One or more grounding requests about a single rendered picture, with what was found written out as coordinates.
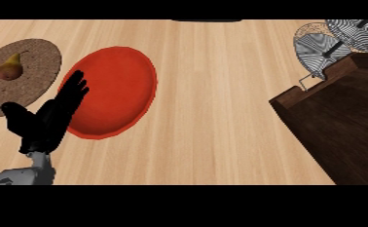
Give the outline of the round woven brown placemat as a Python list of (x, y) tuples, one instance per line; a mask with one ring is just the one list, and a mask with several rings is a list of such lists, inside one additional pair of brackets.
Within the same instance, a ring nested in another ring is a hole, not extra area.
[(9, 101), (29, 106), (49, 90), (60, 71), (62, 54), (50, 41), (25, 39), (4, 45), (0, 48), (0, 64), (13, 54), (21, 54), (23, 74), (13, 81), (0, 79), (0, 107)]

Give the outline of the red oval tray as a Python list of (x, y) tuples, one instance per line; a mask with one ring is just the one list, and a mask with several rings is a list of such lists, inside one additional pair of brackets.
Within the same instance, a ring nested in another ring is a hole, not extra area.
[(148, 56), (131, 47), (108, 47), (89, 54), (65, 74), (80, 70), (89, 92), (68, 132), (84, 139), (123, 133), (145, 115), (157, 92), (157, 72)]

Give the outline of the dark brown wooden cabinet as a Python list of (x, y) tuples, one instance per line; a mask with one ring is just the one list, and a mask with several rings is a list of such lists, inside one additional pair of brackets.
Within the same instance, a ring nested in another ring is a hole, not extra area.
[(368, 185), (368, 53), (324, 71), (307, 91), (291, 87), (269, 103), (337, 185)]

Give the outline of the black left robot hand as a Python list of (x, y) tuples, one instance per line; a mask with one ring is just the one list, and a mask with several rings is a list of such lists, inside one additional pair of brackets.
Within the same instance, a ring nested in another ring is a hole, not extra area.
[(43, 103), (35, 113), (12, 101), (1, 104), (7, 129), (22, 138), (22, 154), (49, 154), (57, 148), (87, 92), (83, 72), (77, 70), (56, 96)]

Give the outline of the yellow-brown pear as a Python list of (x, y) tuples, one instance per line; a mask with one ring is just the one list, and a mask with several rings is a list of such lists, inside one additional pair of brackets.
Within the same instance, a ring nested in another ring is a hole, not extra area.
[(0, 65), (0, 79), (12, 81), (23, 74), (23, 67), (21, 64), (21, 55), (13, 54), (4, 63)]

